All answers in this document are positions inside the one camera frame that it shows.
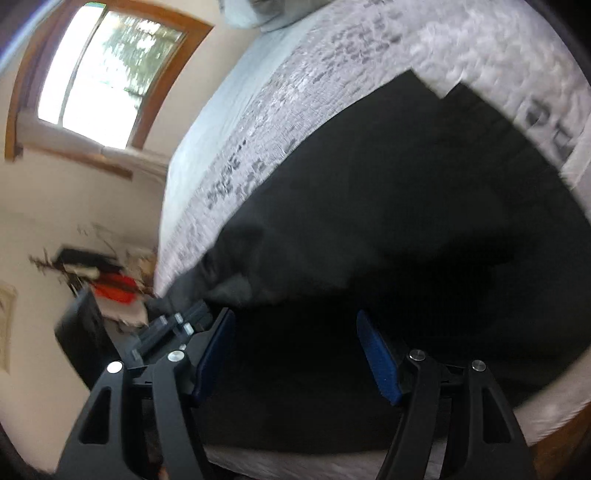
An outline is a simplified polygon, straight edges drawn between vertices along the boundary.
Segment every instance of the silver screw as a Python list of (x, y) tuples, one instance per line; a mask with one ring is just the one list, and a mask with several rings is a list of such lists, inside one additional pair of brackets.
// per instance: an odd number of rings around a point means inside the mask
[(425, 352), (417, 349), (410, 350), (408, 356), (411, 358), (411, 360), (414, 360), (416, 362), (422, 362), (423, 360), (425, 360), (426, 357)]
[(482, 360), (474, 360), (472, 362), (472, 368), (477, 372), (483, 372), (486, 370), (486, 364)]
[(119, 372), (121, 372), (122, 368), (123, 368), (123, 364), (121, 362), (111, 362), (107, 366), (107, 371), (110, 374), (118, 374)]
[(171, 362), (180, 362), (184, 358), (184, 352), (181, 350), (173, 350), (168, 354), (168, 359)]

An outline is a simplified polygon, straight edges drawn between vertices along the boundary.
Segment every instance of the gray pillow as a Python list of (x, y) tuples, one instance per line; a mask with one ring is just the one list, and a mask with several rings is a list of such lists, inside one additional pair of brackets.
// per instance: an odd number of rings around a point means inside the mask
[(286, 27), (332, 0), (219, 0), (220, 10), (236, 28), (261, 27), (269, 32)]

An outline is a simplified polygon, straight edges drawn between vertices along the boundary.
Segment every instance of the red object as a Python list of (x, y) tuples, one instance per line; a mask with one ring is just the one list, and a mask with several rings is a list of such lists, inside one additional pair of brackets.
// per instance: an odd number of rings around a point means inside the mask
[(92, 286), (98, 297), (118, 301), (119, 303), (130, 304), (135, 300), (136, 294), (131, 291), (117, 288), (117, 284), (123, 287), (137, 288), (135, 280), (118, 273), (101, 273)]

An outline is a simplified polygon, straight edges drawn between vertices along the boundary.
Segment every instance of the black chair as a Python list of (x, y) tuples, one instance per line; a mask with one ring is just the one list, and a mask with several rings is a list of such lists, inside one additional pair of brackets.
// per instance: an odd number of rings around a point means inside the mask
[(76, 297), (54, 331), (61, 349), (90, 390), (106, 366), (121, 359), (88, 286)]

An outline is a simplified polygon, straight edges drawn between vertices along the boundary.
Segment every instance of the picture frame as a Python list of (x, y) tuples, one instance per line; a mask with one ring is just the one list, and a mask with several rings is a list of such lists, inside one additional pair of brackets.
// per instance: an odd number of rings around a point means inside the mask
[(17, 289), (0, 281), (0, 368), (5, 371), (8, 371), (8, 349), (16, 300)]

